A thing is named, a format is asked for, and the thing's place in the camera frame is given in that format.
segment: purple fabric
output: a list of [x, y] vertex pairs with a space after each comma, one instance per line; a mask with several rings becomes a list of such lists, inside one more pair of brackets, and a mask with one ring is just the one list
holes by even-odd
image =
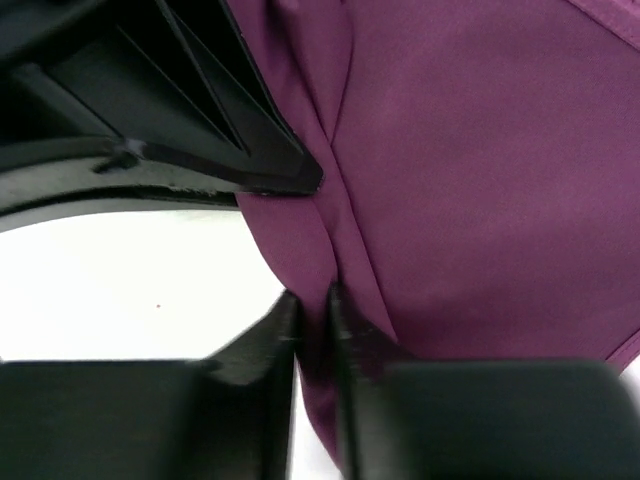
[[640, 347], [640, 2], [231, 0], [313, 198], [241, 197], [304, 302], [307, 409], [335, 458], [323, 310], [424, 359]]

